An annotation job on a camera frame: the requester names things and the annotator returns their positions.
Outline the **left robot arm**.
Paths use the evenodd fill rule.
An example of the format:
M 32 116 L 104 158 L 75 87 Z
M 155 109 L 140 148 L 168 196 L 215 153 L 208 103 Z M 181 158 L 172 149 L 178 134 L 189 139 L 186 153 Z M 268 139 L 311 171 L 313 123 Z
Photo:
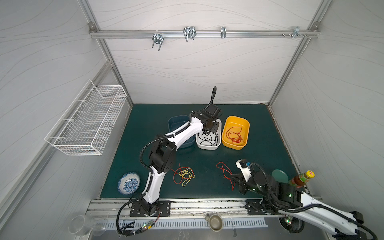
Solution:
M 160 199 L 160 190 L 166 173 L 171 169 L 180 146 L 192 136 L 208 131 L 216 133 L 219 129 L 217 119 L 221 109 L 214 105 L 217 87 L 214 87 L 209 104 L 189 114 L 189 120 L 176 130 L 157 137 L 146 144 L 139 154 L 143 167 L 149 170 L 149 176 L 142 194 L 133 202 L 138 201 L 142 212 L 148 216 L 155 213 Z

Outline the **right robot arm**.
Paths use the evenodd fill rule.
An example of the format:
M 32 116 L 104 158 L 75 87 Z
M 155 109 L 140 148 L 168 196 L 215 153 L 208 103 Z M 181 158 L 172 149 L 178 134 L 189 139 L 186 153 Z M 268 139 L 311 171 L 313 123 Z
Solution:
M 308 223 L 336 240 L 366 240 L 368 236 L 378 239 L 364 226 L 361 213 L 335 209 L 289 184 L 277 182 L 257 163 L 242 159 L 236 162 L 236 166 L 241 172 L 229 175 L 229 179 L 238 186 L 239 192 L 262 196 L 259 201 L 246 201 L 249 215 L 280 215 L 281 226 L 290 233 L 300 233 Z

